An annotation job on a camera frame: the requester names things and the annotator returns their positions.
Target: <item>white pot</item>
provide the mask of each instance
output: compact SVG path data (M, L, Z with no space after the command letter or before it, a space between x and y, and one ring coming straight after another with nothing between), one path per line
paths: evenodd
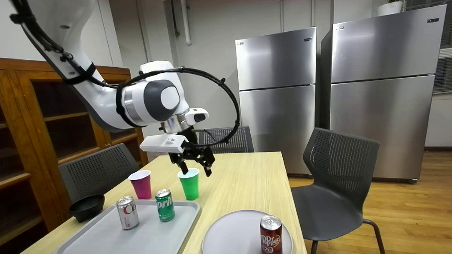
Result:
M399 13L402 10L402 1L384 4L377 9L377 16Z

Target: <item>round gray plate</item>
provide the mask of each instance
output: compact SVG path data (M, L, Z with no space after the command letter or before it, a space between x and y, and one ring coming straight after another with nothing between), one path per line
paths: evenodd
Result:
M260 254L260 219L267 215L256 210L228 213L214 222L202 241L204 254ZM292 237L282 226L282 253L292 253Z

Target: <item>refrigerator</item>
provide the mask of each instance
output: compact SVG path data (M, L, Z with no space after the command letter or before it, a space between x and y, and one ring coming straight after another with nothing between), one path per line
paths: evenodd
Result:
M307 175L315 123L316 28L235 41L240 114L255 152L281 151L287 173Z
M320 127L379 141L375 178L419 179L445 12L338 23L321 42Z

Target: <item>plastic cup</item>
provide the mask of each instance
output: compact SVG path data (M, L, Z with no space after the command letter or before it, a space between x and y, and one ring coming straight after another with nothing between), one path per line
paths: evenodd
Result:
M187 200L195 200L199 196L198 176L199 169L190 168L187 174L183 174L182 171L177 173L180 179L182 188L184 188L185 197Z
M138 199L150 199L151 193L151 172L149 170L140 170L129 175Z

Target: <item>chair leg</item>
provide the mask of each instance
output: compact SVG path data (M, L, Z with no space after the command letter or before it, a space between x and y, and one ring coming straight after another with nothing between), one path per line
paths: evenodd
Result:
M316 254L318 241L312 241L311 254Z
M380 254L385 254L385 247L383 247L383 240L381 239L380 229L378 228L378 226L371 220L363 220L363 223L373 226L373 229L375 230L375 236L377 237L378 248L380 249Z

